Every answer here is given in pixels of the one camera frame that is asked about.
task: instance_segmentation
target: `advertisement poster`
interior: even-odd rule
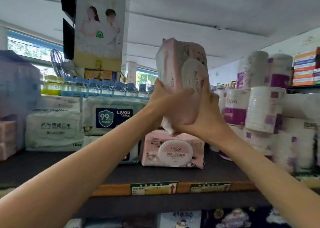
[[[81,68],[121,71],[125,0],[76,0],[74,62]]]

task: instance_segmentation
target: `ceiling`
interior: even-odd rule
[[[59,1],[0,0],[0,20],[62,40]],[[155,69],[162,38],[174,37],[201,44],[215,68],[320,27],[319,1],[130,0],[126,60]]]

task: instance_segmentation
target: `red arrow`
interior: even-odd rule
[[[172,184],[172,186],[170,187],[170,189],[171,189],[171,193],[174,193],[174,189],[175,189],[175,187],[174,187],[174,185]]]

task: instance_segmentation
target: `green logo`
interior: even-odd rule
[[[103,33],[102,33],[102,32],[97,32],[96,37],[97,37],[97,38],[103,38]]]
[[[113,123],[113,112],[106,110],[103,110],[99,112],[99,123],[107,128]]]

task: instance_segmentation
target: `hand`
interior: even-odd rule
[[[164,116],[169,116],[189,101],[193,93],[193,89],[184,89],[177,94],[169,94],[164,90],[162,82],[157,79],[154,83],[154,92],[146,106],[146,108],[152,109],[154,114],[157,114],[153,129],[160,127]]]
[[[177,125],[174,129],[181,133],[188,133],[210,144],[222,145],[222,142],[233,135],[223,119],[219,106],[219,96],[210,91],[209,79],[203,81],[199,113],[194,124]]]

